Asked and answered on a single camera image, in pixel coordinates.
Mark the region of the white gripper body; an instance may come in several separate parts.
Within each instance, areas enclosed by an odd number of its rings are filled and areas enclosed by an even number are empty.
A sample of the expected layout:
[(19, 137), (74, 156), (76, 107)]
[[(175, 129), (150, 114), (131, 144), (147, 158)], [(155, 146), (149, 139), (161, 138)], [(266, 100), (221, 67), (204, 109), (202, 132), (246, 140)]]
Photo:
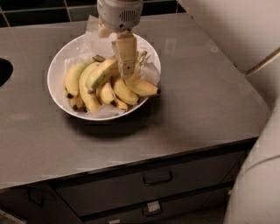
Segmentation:
[(135, 28), (141, 19), (143, 0), (97, 0), (101, 23), (111, 32)]

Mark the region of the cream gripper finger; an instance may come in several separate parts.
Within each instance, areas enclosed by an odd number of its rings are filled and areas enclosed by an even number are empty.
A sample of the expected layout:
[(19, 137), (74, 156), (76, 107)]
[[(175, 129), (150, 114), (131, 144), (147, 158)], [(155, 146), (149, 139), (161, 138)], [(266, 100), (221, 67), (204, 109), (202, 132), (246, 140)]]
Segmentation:
[(111, 31), (105, 27), (100, 18), (98, 19), (98, 35), (100, 38), (107, 38), (111, 35)]
[(118, 69), (123, 79), (131, 77), (137, 61), (137, 38), (131, 32), (118, 33), (112, 42)]

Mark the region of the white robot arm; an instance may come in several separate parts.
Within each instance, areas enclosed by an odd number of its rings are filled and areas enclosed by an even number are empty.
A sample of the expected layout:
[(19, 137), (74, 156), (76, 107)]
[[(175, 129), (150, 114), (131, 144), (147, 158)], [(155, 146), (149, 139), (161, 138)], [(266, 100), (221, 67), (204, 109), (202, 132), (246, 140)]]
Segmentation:
[(176, 1), (270, 109), (236, 178), (224, 224), (280, 224), (280, 0)]

